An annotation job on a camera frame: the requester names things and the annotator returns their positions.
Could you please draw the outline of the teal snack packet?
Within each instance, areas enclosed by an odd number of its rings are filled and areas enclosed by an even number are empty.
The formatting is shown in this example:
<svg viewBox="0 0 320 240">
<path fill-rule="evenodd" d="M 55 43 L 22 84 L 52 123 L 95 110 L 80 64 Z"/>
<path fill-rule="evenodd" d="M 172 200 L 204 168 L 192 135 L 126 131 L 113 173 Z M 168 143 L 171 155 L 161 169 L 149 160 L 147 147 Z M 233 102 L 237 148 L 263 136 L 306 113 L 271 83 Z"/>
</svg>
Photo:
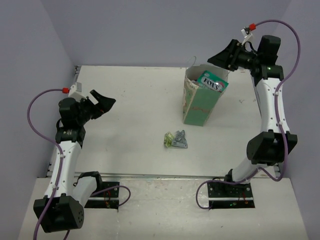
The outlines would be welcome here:
<svg viewBox="0 0 320 240">
<path fill-rule="evenodd" d="M 229 83 L 222 80 L 210 71 L 205 70 L 196 80 L 199 86 L 208 88 L 215 92 L 223 93 L 228 87 Z"/>
</svg>

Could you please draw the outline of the small green wrapper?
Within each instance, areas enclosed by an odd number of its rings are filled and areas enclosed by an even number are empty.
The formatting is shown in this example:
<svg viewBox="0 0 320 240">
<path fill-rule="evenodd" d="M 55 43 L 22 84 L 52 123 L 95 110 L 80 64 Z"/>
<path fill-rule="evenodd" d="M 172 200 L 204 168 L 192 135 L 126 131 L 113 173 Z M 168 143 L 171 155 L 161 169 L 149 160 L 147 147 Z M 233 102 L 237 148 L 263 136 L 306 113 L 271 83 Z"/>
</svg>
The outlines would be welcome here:
<svg viewBox="0 0 320 240">
<path fill-rule="evenodd" d="M 171 132 L 167 132 L 165 135 L 164 135 L 164 139 L 163 139 L 163 145 L 166 147 L 166 148 L 169 148 L 172 146 L 172 141 L 174 139 L 174 135 L 171 133 Z"/>
</svg>

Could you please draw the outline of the silver foil wrapper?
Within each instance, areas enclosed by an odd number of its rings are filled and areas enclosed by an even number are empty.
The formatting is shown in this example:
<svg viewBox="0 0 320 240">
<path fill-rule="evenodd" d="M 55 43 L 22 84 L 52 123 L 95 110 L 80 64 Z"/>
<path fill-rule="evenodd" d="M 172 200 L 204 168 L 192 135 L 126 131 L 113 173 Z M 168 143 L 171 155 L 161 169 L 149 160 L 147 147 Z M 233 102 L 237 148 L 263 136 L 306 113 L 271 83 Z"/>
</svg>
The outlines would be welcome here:
<svg viewBox="0 0 320 240">
<path fill-rule="evenodd" d="M 188 143 L 186 140 L 186 133 L 184 130 L 177 131 L 174 135 L 173 140 L 171 141 L 171 146 L 176 148 L 188 148 Z"/>
</svg>

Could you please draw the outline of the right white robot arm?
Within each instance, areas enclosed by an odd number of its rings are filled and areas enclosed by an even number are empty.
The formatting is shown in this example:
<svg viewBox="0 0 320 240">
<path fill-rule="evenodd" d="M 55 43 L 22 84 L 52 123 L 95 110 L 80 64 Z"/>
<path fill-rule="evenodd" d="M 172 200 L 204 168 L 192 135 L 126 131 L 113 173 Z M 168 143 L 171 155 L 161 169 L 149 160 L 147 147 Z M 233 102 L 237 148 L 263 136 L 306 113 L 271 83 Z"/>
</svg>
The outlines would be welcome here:
<svg viewBox="0 0 320 240">
<path fill-rule="evenodd" d="M 272 35 L 262 36 L 256 51 L 247 51 L 244 44 L 233 39 L 220 53 L 207 61 L 229 71 L 243 68 L 250 71 L 252 84 L 261 116 L 260 133 L 246 147 L 246 158 L 225 176 L 223 192 L 235 196 L 240 184 L 248 184 L 257 173 L 269 166 L 288 162 L 289 153 L 298 143 L 297 135 L 291 133 L 283 104 L 282 66 L 277 65 L 281 39 Z"/>
</svg>

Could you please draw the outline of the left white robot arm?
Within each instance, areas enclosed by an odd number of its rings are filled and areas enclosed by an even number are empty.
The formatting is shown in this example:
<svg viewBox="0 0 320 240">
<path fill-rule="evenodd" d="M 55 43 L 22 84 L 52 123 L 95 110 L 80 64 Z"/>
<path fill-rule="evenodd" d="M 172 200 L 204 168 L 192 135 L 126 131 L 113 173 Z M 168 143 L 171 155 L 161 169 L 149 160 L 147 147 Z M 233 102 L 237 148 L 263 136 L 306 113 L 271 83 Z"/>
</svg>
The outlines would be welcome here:
<svg viewBox="0 0 320 240">
<path fill-rule="evenodd" d="M 103 193 L 104 184 L 99 172 L 82 173 L 74 180 L 75 168 L 85 139 L 84 125 L 109 112 L 116 100 L 95 90 L 96 99 L 70 94 L 58 103 L 60 119 L 56 124 L 54 144 L 55 164 L 49 186 L 41 199 L 35 200 L 33 210 L 37 226 L 45 233 L 80 229 L 84 223 L 84 208 L 90 196 Z"/>
</svg>

